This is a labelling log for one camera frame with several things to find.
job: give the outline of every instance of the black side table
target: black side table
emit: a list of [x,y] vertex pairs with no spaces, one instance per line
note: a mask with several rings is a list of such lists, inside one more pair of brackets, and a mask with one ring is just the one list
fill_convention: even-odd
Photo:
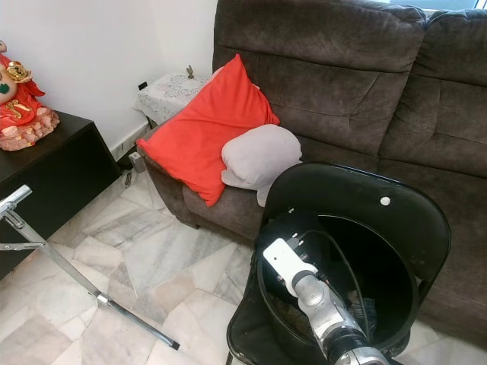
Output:
[[[120,176],[95,124],[58,114],[58,127],[35,146],[0,150],[0,199],[29,185],[33,194],[16,211],[43,237],[51,236]],[[25,239],[0,221],[0,243],[13,242]],[[0,278],[29,253],[0,252]]]

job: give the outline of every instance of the baseboard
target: baseboard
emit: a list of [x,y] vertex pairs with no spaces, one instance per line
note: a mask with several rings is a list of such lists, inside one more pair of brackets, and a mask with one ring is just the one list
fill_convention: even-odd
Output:
[[127,151],[134,146],[135,141],[142,137],[151,127],[149,124],[144,124],[138,127],[132,133],[129,133],[122,141],[120,141],[114,148],[110,149],[115,161],[123,157]]

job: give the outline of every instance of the white lace tablecloth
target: white lace tablecloth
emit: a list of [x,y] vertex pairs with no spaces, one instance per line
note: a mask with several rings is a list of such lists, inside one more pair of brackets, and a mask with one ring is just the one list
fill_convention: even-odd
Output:
[[188,75],[183,74],[167,74],[140,90],[133,107],[158,125],[163,124],[181,111],[205,86],[206,81],[204,78],[189,79]]

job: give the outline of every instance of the brown sofa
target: brown sofa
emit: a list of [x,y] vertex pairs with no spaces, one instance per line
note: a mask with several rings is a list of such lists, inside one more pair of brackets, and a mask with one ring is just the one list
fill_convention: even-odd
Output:
[[[452,249],[421,316],[487,344],[487,11],[438,12],[338,0],[220,0],[213,68],[240,53],[301,141],[305,161],[399,179],[431,196]],[[227,187],[207,208],[145,162],[182,222],[252,242],[255,192]]]

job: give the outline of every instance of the metal stand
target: metal stand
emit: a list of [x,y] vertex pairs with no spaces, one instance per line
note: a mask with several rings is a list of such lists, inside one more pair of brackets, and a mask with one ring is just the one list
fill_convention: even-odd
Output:
[[117,302],[112,300],[108,295],[102,293],[95,287],[81,272],[71,265],[68,260],[59,254],[47,241],[44,240],[31,226],[29,226],[22,217],[15,213],[17,204],[24,200],[32,190],[27,185],[20,187],[17,191],[9,195],[7,198],[0,201],[0,220],[5,219],[18,233],[25,237],[29,243],[0,243],[0,251],[18,251],[21,249],[39,249],[44,255],[49,256],[57,265],[66,271],[73,279],[81,284],[89,294],[98,299],[99,302],[105,304],[117,312],[123,314],[125,317],[140,325],[146,331],[152,333],[155,337],[162,340],[168,346],[177,350],[180,344],[167,337],[157,329],[143,321],[127,309],[120,306]]

